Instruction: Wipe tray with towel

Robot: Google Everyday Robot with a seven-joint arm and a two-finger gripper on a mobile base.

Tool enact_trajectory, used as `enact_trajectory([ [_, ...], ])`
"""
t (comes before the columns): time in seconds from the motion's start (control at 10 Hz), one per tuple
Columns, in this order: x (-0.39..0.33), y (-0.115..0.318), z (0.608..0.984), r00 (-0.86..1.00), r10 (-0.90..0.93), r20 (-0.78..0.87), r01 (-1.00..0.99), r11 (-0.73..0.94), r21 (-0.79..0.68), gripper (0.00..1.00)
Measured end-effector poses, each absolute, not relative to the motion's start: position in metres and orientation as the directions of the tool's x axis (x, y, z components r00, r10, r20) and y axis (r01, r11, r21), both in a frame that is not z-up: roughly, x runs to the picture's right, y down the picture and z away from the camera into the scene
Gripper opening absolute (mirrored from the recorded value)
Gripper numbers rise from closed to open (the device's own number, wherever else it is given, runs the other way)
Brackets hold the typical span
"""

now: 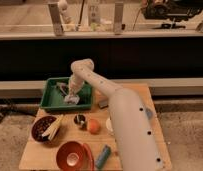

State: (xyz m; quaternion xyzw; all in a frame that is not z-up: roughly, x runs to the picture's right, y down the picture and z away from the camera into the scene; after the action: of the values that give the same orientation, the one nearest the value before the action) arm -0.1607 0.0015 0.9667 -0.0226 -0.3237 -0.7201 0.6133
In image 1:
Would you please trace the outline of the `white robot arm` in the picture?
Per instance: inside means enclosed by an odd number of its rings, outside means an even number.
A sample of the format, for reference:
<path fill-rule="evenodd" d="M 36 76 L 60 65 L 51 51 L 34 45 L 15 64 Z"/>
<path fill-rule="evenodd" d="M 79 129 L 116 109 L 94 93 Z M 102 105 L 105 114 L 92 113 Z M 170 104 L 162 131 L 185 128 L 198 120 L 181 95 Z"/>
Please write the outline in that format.
<path fill-rule="evenodd" d="M 163 160 L 140 95 L 95 73 L 91 59 L 74 61 L 71 71 L 71 94 L 78 93 L 86 81 L 108 98 L 109 114 L 123 171 L 162 171 Z"/>

